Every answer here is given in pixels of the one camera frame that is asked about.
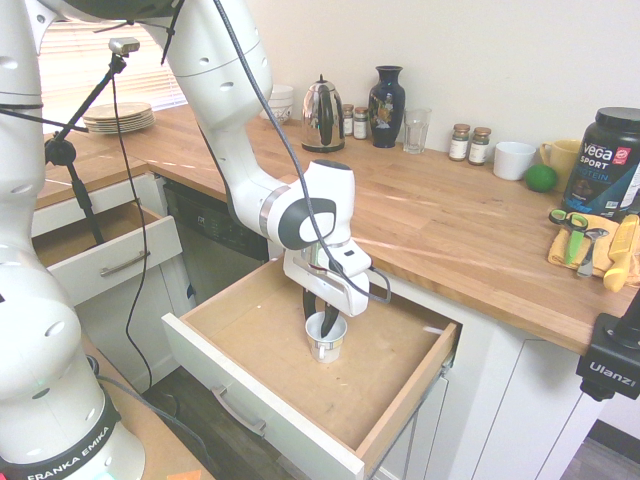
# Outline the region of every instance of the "green ball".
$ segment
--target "green ball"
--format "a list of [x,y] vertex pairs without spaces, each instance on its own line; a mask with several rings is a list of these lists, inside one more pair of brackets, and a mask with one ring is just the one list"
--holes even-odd
[[524,174],[524,180],[534,192],[548,192],[556,186],[558,175],[553,168],[542,163],[534,165]]

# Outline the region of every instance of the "blue vase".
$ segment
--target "blue vase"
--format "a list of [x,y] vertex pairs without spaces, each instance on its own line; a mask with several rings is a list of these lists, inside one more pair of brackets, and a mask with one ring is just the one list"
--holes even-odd
[[376,67],[380,81],[369,93],[369,122],[373,146],[393,148],[402,125],[404,88],[398,84],[402,67]]

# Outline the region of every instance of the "orange sticker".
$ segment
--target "orange sticker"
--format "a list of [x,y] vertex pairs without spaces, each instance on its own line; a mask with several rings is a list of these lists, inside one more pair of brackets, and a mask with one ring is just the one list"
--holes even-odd
[[193,472],[177,473],[175,475],[167,476],[167,480],[200,480],[202,476],[202,470],[195,470]]

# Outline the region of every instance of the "drawer handle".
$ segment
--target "drawer handle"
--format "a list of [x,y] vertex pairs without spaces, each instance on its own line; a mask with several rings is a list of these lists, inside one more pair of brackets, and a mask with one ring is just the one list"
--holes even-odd
[[213,393],[213,396],[216,397],[216,400],[218,400],[220,405],[222,405],[222,408],[224,408],[229,415],[235,418],[240,425],[242,425],[244,428],[246,428],[250,432],[255,433],[260,438],[264,437],[264,429],[267,426],[267,422],[265,422],[264,420],[260,420],[256,422],[254,425],[251,425],[244,418],[238,415],[238,413],[235,410],[233,410],[233,408],[231,408],[231,406],[224,400],[224,398],[222,398],[224,394],[227,393],[227,387],[224,387],[224,386],[220,388],[214,387],[211,389],[211,393]]
[[124,270],[125,268],[130,267],[131,265],[135,265],[136,263],[141,262],[142,260],[144,260],[144,257],[148,257],[149,255],[151,255],[151,252],[147,252],[147,254],[145,255],[143,251],[140,251],[137,257],[134,257],[131,260],[127,260],[126,262],[121,263],[118,266],[115,266],[112,268],[103,268],[102,270],[100,270],[100,276],[104,278],[104,277],[108,277],[109,275],[113,275],[114,273],[117,273],[120,270]]

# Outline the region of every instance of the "floor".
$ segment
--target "floor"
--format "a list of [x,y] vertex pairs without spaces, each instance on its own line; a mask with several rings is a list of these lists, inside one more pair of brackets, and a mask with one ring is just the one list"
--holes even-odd
[[[269,443],[239,426],[183,368],[162,379],[144,397],[176,414],[202,437],[213,457],[209,470],[216,480],[308,480]],[[178,427],[169,427],[206,465],[202,448]],[[640,480],[640,465],[587,438],[561,480]]]
[[[308,480],[266,440],[240,426],[183,368],[156,383],[144,397],[202,438],[212,457],[208,470],[216,480]],[[207,465],[202,448],[192,437],[172,424],[168,427]]]
[[587,438],[561,480],[640,480],[640,465]]

